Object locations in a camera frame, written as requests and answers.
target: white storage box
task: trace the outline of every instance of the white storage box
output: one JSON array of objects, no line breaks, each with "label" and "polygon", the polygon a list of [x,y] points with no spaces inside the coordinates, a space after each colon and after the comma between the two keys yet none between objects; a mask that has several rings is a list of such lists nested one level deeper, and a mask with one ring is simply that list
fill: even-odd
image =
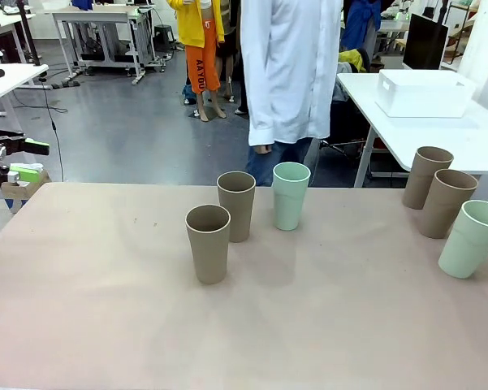
[{"label": "white storage box", "polygon": [[461,118],[476,85],[453,71],[382,70],[377,104],[396,118]]}]

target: mint green cup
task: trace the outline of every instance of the mint green cup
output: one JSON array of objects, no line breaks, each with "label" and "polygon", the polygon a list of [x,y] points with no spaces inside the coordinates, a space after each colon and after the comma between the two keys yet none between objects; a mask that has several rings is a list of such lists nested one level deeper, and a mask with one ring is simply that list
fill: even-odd
[{"label": "mint green cup", "polygon": [[467,201],[453,224],[438,266],[448,275],[466,279],[488,257],[488,201]]},{"label": "mint green cup", "polygon": [[310,170],[297,162],[281,162],[273,173],[274,225],[279,230],[294,230],[300,222]]}]

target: beige cup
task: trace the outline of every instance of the beige cup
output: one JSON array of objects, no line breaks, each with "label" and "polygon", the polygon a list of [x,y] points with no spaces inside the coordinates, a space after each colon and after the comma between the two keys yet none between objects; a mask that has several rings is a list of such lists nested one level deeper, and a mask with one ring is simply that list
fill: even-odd
[{"label": "beige cup", "polygon": [[248,239],[256,181],[249,173],[228,172],[217,179],[218,201],[231,214],[229,241]]},{"label": "beige cup", "polygon": [[467,173],[452,169],[436,171],[417,224],[419,231],[429,238],[444,238],[477,186],[478,180]]},{"label": "beige cup", "polygon": [[186,215],[196,277],[205,284],[221,282],[227,273],[229,211],[221,206],[195,207]]},{"label": "beige cup", "polygon": [[403,195],[403,205],[420,210],[430,191],[436,171],[449,168],[453,155],[447,150],[433,146],[422,146],[415,153],[412,171],[409,174]]}]

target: cardboard box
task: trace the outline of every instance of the cardboard box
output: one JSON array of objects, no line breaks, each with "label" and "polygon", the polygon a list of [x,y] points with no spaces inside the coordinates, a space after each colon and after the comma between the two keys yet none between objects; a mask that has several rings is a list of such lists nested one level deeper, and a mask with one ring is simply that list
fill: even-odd
[{"label": "cardboard box", "polygon": [[16,214],[43,184],[51,181],[49,173],[44,169],[40,172],[40,181],[36,183],[2,183],[2,195],[9,211]]}]

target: cup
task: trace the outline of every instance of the cup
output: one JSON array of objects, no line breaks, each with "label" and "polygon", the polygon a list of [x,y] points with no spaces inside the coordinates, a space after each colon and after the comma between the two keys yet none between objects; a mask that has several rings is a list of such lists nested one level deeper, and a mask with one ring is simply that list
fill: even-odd
[{"label": "cup", "polygon": [[198,206],[186,215],[196,277],[204,284],[226,277],[230,221],[229,211],[216,205]]},{"label": "cup", "polygon": [[467,173],[452,169],[436,171],[417,224],[419,231],[429,238],[444,238],[477,186],[478,180]]},{"label": "cup", "polygon": [[279,230],[294,230],[300,222],[310,170],[297,162],[281,162],[273,173],[274,225]]},{"label": "cup", "polygon": [[217,179],[218,201],[231,215],[230,242],[249,238],[256,183],[254,177],[245,172],[228,172]]},{"label": "cup", "polygon": [[420,210],[430,191],[433,176],[439,169],[449,168],[453,155],[447,150],[422,146],[415,153],[412,171],[409,174],[403,195],[403,205]]},{"label": "cup", "polygon": [[448,275],[468,278],[488,255],[488,201],[462,205],[438,266]]}]

